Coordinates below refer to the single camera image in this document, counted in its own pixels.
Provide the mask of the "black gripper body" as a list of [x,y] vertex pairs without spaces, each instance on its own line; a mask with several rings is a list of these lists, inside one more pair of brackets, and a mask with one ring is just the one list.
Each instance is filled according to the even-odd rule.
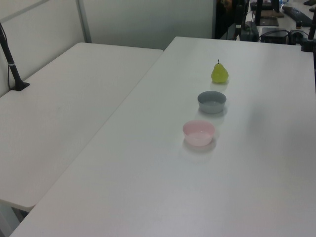
[[243,5],[239,4],[239,5],[236,6],[236,9],[235,9],[235,25],[236,25],[236,28],[241,28],[242,20],[243,20]]

